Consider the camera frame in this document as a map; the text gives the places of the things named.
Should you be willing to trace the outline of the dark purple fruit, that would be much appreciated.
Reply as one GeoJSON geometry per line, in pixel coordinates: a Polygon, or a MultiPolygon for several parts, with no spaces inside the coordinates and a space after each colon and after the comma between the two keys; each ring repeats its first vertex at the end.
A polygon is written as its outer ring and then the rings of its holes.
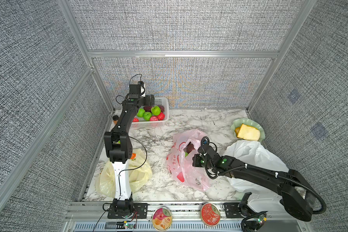
{"type": "Polygon", "coordinates": [[[165,108],[164,108],[163,105],[159,105],[159,108],[160,108],[160,110],[161,110],[162,113],[165,111],[165,108]]]}
{"type": "Polygon", "coordinates": [[[144,106],[144,110],[146,112],[151,112],[151,108],[152,108],[152,106],[144,106]]]}
{"type": "Polygon", "coordinates": [[[195,148],[192,142],[189,142],[189,144],[184,148],[184,152],[187,154],[191,153],[193,150],[195,150],[195,148]]]}

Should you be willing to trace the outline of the pink plastic bag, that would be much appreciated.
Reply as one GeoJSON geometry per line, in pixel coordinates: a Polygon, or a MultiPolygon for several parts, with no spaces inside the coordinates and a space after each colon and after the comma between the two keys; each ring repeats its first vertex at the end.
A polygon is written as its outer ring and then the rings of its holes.
{"type": "Polygon", "coordinates": [[[205,192],[210,188],[209,177],[205,170],[192,166],[192,158],[201,146],[201,139],[207,134],[198,129],[177,133],[173,136],[173,146],[166,157],[166,167],[172,178],[178,183],[205,192]],[[192,142],[195,150],[185,157],[184,148],[192,142]]]}

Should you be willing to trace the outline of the white plastic bag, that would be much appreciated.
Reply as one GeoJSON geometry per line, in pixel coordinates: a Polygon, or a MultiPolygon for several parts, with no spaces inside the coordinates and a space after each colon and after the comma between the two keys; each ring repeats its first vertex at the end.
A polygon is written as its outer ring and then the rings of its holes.
{"type": "MultiPolygon", "coordinates": [[[[227,147],[224,156],[231,156],[238,160],[258,166],[268,170],[288,172],[289,168],[276,155],[265,149],[265,147],[258,141],[238,140],[236,143],[227,147]]],[[[238,192],[252,192],[252,193],[271,193],[272,191],[256,185],[252,182],[229,178],[229,183],[238,192]]]]}

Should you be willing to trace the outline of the yellow plastic bag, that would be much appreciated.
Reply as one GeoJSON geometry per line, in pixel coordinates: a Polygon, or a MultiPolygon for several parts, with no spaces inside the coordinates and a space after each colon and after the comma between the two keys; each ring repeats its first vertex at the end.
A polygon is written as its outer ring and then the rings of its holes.
{"type": "MultiPolygon", "coordinates": [[[[137,168],[146,158],[146,153],[142,149],[134,149],[132,158],[129,161],[129,169],[137,168]]],[[[137,192],[152,178],[152,170],[149,163],[146,163],[139,169],[129,171],[129,183],[133,193],[137,192]]],[[[115,197],[116,180],[115,171],[111,161],[107,161],[104,167],[99,171],[95,183],[96,191],[107,197],[115,197]]]]}

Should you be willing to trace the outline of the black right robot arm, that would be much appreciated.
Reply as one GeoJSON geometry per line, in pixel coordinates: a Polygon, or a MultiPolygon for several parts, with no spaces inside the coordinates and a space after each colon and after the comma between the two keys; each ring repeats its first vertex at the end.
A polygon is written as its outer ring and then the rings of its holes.
{"type": "Polygon", "coordinates": [[[269,170],[235,157],[220,156],[209,143],[203,144],[195,152],[192,166],[205,168],[211,179],[241,179],[269,189],[282,197],[280,203],[285,211],[301,221],[309,222],[313,215],[323,214],[327,210],[324,199],[298,171],[293,169],[287,172],[269,170]]]}

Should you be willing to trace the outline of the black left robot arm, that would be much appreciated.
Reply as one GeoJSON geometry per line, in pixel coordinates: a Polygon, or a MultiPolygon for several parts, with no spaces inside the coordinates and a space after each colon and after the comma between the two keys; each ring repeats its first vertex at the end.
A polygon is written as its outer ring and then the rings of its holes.
{"type": "Polygon", "coordinates": [[[106,155],[114,168],[116,192],[112,209],[121,214],[133,212],[132,190],[129,183],[129,160],[132,157],[132,143],[129,130],[139,109],[154,103],[154,96],[146,96],[143,81],[129,85],[129,93],[124,98],[122,112],[111,131],[104,134],[106,155]]]}

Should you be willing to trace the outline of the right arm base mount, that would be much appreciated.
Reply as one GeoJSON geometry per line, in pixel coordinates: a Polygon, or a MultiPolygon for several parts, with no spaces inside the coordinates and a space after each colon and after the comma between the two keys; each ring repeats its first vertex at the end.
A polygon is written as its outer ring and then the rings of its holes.
{"type": "Polygon", "coordinates": [[[247,192],[240,202],[224,203],[222,205],[226,218],[242,218],[240,226],[243,232],[257,232],[266,222],[267,211],[255,212],[248,206],[251,195],[251,192],[247,192]]]}

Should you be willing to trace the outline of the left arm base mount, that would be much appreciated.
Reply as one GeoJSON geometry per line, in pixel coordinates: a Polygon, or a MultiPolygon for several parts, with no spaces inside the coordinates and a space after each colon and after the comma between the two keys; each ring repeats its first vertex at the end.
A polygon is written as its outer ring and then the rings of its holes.
{"type": "Polygon", "coordinates": [[[146,219],[148,213],[147,203],[134,203],[133,199],[114,199],[107,209],[108,219],[146,219]]]}

